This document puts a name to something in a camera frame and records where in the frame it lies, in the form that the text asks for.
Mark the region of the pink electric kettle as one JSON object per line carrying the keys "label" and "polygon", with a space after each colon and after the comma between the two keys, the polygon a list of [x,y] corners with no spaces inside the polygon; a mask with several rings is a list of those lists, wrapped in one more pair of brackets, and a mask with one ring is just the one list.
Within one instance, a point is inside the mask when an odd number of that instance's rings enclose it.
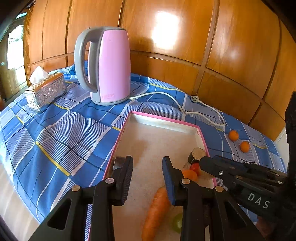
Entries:
{"label": "pink electric kettle", "polygon": [[84,30],[74,48],[80,85],[98,105],[122,103],[130,97],[130,44],[127,30],[96,27]]}

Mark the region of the red tomato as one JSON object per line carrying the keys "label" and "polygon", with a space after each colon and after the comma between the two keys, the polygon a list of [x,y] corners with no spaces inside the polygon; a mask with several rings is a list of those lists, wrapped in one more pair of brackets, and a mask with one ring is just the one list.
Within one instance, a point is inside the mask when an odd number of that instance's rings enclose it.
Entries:
{"label": "red tomato", "polygon": [[190,166],[190,170],[194,171],[198,176],[201,176],[202,170],[199,163],[194,163]]}

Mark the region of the orange carrot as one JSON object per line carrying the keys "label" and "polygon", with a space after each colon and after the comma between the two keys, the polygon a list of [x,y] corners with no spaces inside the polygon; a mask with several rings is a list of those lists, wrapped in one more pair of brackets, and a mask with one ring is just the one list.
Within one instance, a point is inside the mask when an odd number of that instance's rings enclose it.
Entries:
{"label": "orange carrot", "polygon": [[148,210],[144,226],[142,228],[142,240],[154,240],[170,207],[171,203],[168,198],[166,187],[160,187],[156,191]]}

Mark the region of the green lime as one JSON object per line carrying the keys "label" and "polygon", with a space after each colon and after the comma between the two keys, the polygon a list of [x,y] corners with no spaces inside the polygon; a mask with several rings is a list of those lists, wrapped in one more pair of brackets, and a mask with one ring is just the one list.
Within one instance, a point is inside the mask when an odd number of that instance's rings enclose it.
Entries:
{"label": "green lime", "polygon": [[177,232],[177,233],[181,233],[182,231],[182,219],[183,219],[183,214],[179,213],[177,214],[172,222],[172,229],[173,231]]}

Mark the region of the orange tangerine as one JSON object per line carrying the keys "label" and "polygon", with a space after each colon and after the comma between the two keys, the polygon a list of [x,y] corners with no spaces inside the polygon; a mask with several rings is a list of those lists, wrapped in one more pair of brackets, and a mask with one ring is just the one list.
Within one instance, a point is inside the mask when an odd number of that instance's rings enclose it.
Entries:
{"label": "orange tangerine", "polygon": [[184,178],[190,179],[194,182],[197,182],[198,180],[198,175],[196,172],[194,172],[193,170],[182,170],[182,174],[184,176]]}
{"label": "orange tangerine", "polygon": [[248,153],[250,150],[250,144],[248,141],[243,141],[240,143],[240,150],[243,153]]}
{"label": "orange tangerine", "polygon": [[231,130],[228,137],[231,141],[235,142],[239,139],[239,133],[236,130]]}

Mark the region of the wooden panelled headboard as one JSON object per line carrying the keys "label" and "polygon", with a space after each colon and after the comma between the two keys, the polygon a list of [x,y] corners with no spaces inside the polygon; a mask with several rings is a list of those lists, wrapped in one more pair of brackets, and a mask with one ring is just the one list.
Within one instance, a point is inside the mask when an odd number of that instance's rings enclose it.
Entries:
{"label": "wooden panelled headboard", "polygon": [[71,66],[89,27],[128,31],[133,73],[172,84],[275,140],[295,91],[295,31],[269,1],[34,1],[25,74]]}

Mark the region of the blue plaid bedsheet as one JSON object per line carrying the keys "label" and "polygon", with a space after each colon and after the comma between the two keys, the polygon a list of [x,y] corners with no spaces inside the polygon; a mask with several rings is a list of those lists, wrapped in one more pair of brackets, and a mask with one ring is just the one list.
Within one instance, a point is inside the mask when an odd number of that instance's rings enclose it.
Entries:
{"label": "blue plaid bedsheet", "polygon": [[[15,234],[33,231],[76,184],[93,186],[102,178],[126,117],[139,111],[193,123],[201,128],[210,155],[286,170],[273,141],[236,118],[193,102],[183,91],[132,74],[132,99],[99,106],[78,83],[74,67],[60,70],[66,91],[43,111],[20,95],[1,113],[1,162],[20,203],[1,195],[1,216]],[[239,139],[231,141],[231,130]],[[248,141],[243,153],[240,143]]]}

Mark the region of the silver tissue box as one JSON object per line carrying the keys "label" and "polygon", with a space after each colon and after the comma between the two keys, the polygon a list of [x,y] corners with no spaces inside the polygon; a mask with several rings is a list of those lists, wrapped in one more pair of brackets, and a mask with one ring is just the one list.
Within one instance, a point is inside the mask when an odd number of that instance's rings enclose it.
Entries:
{"label": "silver tissue box", "polygon": [[35,111],[43,111],[57,97],[66,91],[64,75],[59,72],[48,74],[38,66],[32,73],[30,85],[25,90],[28,106]]}

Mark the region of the dark eggplant chunk small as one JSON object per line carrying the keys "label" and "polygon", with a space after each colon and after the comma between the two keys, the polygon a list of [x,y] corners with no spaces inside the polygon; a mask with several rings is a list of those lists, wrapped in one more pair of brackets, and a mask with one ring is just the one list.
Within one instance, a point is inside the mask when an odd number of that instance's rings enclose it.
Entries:
{"label": "dark eggplant chunk small", "polygon": [[203,158],[207,156],[206,152],[201,149],[201,148],[194,148],[191,153],[189,154],[188,157],[188,163],[190,165],[194,164],[194,163],[199,163],[199,161]]}

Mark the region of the pink cardboard box tray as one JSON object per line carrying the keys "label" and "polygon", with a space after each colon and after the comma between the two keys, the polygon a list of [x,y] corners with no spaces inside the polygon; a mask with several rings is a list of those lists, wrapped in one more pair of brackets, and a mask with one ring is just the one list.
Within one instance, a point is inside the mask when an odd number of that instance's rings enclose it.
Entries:
{"label": "pink cardboard box tray", "polygon": [[123,206],[112,208],[115,240],[141,240],[142,227],[156,191],[165,184],[162,159],[184,169],[194,148],[208,152],[199,126],[131,111],[108,157],[104,178],[112,175],[116,157],[133,157],[133,172]]}

